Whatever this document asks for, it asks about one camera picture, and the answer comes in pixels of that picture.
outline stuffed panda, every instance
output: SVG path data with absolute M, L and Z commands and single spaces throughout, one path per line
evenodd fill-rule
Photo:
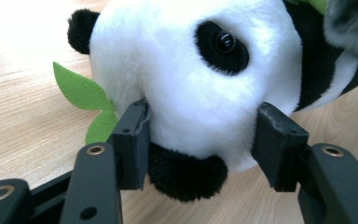
M 354 0 L 330 0 L 325 16 L 293 0 L 114 0 L 76 11 L 68 40 L 119 116 L 147 100 L 150 182 L 181 202 L 256 165 L 262 103 L 290 115 L 358 85 Z

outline plush bamboo leaf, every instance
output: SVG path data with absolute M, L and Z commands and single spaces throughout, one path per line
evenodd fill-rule
M 81 109 L 103 110 L 112 107 L 103 88 L 95 81 L 72 72 L 58 63 L 53 64 L 58 86 L 65 98 Z
M 91 123 L 86 133 L 86 145 L 106 142 L 117 124 L 117 118 L 113 110 L 104 110 Z
M 324 15 L 327 6 L 327 0 L 300 0 L 301 2 L 310 3 L 316 10 Z

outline panda eye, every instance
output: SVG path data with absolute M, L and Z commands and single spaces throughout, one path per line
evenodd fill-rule
M 227 76 L 235 76 L 247 67 L 247 48 L 215 23 L 202 23 L 197 28 L 195 38 L 199 53 L 209 67 L 217 68 Z
M 230 53 L 234 50 L 236 39 L 231 33 L 221 31 L 215 38 L 214 47 L 221 53 Z

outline wood grain surface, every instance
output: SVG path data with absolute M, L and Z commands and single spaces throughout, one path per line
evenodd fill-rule
M 23 178 L 33 189 L 73 168 L 97 115 L 70 105 L 52 62 L 91 77 L 89 58 L 70 48 L 67 18 L 101 11 L 107 1 L 0 1 L 0 179 Z M 358 88 L 319 109 L 293 115 L 310 144 L 345 147 L 358 159 Z M 296 193 L 276 193 L 258 167 L 231 174 L 211 200 L 179 203 L 145 185 L 122 191 L 125 223 L 303 223 Z

